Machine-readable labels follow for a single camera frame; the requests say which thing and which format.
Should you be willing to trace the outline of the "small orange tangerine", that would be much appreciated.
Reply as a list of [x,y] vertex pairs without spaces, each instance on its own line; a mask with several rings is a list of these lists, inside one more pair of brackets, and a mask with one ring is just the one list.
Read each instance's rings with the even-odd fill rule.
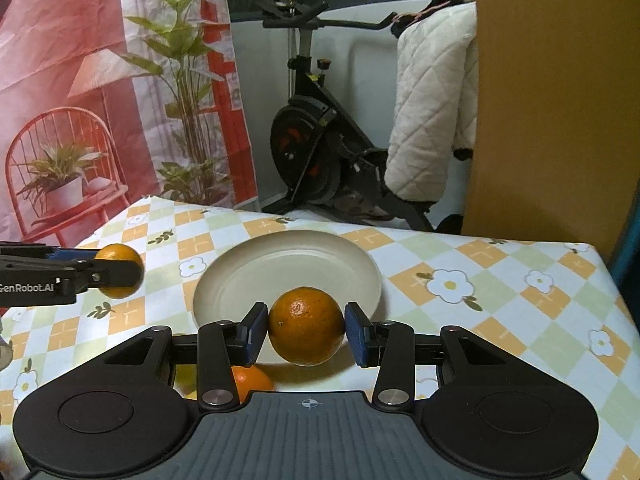
[[256,365],[250,367],[234,366],[232,374],[241,403],[244,403],[253,391],[272,391],[274,389],[270,377]]

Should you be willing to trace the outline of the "large dark orange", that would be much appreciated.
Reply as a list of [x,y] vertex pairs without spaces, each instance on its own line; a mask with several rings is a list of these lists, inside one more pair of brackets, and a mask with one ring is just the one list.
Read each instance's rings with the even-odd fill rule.
[[300,366],[323,364],[341,347],[345,333],[342,309],[321,289],[297,287],[285,292],[269,310],[272,348]]

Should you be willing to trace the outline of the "beige round plate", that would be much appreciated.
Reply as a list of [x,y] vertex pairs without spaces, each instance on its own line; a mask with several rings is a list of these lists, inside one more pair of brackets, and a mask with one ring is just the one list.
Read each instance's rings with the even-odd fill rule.
[[369,316],[382,298],[382,275],[356,244],[327,232],[281,231],[247,240],[208,266],[195,287],[195,324],[239,322],[256,302],[271,307],[303,286],[326,292],[340,307],[355,301]]

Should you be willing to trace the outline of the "checkered floral tablecloth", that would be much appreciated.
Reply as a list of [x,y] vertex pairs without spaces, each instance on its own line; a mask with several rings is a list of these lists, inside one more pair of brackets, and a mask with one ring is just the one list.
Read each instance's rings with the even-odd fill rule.
[[386,318],[428,334],[463,326],[581,391],[600,419],[587,477],[638,477],[639,334],[593,247],[365,228],[159,197],[138,200],[85,240],[88,248],[126,244],[145,258],[136,296],[110,301],[88,292],[71,306],[3,315],[13,358],[1,374],[2,474],[26,474],[11,429],[25,396],[145,327],[193,332],[193,293],[209,263],[250,238],[297,229],[364,249],[382,275]]

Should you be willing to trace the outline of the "black exercise bike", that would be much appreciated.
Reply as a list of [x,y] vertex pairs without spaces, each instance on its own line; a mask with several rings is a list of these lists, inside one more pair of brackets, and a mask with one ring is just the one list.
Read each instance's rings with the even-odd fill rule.
[[268,29],[297,30],[294,44],[298,52],[288,59],[292,88],[288,104],[274,115],[270,129],[270,152],[282,181],[288,187],[284,197],[265,206],[267,214],[286,214],[303,205],[332,210],[346,219],[334,203],[344,192],[356,192],[383,214],[404,219],[411,229],[459,234],[462,214],[450,214],[432,226],[427,213],[431,202],[407,202],[384,183],[388,151],[378,148],[326,88],[327,58],[311,56],[312,33],[323,27],[382,30],[407,25],[408,18],[393,12],[378,23],[327,20],[320,14],[329,9],[322,1],[307,6],[260,0],[262,26]]

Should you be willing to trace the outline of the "red printed backdrop cloth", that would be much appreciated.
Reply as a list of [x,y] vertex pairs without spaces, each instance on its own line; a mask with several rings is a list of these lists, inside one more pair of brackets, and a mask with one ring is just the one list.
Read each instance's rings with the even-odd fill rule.
[[1,236],[257,200],[228,0],[1,0]]

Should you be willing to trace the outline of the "white quilted blanket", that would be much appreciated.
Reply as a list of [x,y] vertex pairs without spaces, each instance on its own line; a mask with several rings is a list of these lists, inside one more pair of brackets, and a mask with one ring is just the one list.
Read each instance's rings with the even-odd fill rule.
[[386,186],[408,202],[437,202],[450,158],[476,139],[476,5],[448,6],[398,39],[394,125]]

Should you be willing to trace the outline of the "teal curtain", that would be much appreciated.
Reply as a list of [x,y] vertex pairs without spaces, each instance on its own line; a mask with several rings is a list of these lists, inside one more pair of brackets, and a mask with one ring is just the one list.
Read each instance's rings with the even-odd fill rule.
[[620,236],[608,270],[617,287],[622,287],[631,265],[639,252],[639,208],[629,215],[624,232]]

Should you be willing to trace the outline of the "wooden board panel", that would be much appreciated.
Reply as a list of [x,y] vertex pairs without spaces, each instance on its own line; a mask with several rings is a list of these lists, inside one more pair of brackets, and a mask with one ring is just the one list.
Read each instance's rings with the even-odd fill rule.
[[476,0],[466,234],[610,258],[639,182],[639,0]]

